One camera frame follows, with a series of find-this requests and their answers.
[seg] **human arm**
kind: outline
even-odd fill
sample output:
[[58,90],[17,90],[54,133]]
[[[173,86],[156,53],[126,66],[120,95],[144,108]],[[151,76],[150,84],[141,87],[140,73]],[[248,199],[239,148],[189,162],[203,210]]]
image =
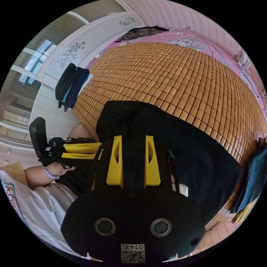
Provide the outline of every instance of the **human arm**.
[[[28,187],[31,190],[35,190],[39,186],[47,186],[54,180],[46,175],[44,169],[45,167],[41,165],[30,167],[24,170]],[[47,166],[47,170],[49,171],[49,173],[54,176],[64,175],[66,172],[74,169],[75,167],[71,167],[65,170],[58,162],[54,162]]]

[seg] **white headboard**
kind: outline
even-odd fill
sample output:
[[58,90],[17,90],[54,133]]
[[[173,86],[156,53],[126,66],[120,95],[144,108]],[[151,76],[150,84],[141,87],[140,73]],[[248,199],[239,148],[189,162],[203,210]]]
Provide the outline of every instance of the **white headboard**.
[[35,79],[55,89],[70,62],[84,68],[130,29],[145,26],[134,11],[120,12],[93,21],[63,40],[42,64]]

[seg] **qr code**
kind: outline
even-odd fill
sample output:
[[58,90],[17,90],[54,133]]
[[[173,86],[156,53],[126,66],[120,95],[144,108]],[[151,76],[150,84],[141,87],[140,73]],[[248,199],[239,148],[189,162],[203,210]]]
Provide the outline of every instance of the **qr code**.
[[145,263],[144,244],[122,244],[122,263]]

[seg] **white wristband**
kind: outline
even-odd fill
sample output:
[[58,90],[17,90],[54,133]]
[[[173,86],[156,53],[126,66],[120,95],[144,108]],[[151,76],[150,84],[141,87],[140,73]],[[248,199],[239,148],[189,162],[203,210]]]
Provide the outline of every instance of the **white wristband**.
[[47,169],[47,167],[45,167],[44,168],[44,172],[45,172],[45,174],[49,177],[49,178],[51,178],[51,179],[59,179],[60,177],[59,176],[54,176],[54,175],[52,175],[49,171],[48,171],[48,169]]

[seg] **hand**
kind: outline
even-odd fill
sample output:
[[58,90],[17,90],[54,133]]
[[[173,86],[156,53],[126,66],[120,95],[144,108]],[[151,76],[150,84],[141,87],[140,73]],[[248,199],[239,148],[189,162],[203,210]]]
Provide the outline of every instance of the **hand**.
[[68,169],[64,169],[60,163],[58,162],[54,162],[50,165],[47,166],[47,170],[49,171],[50,174],[54,175],[54,176],[61,176],[64,175],[65,173],[67,173],[69,170],[75,170],[76,167],[69,167],[66,166]]

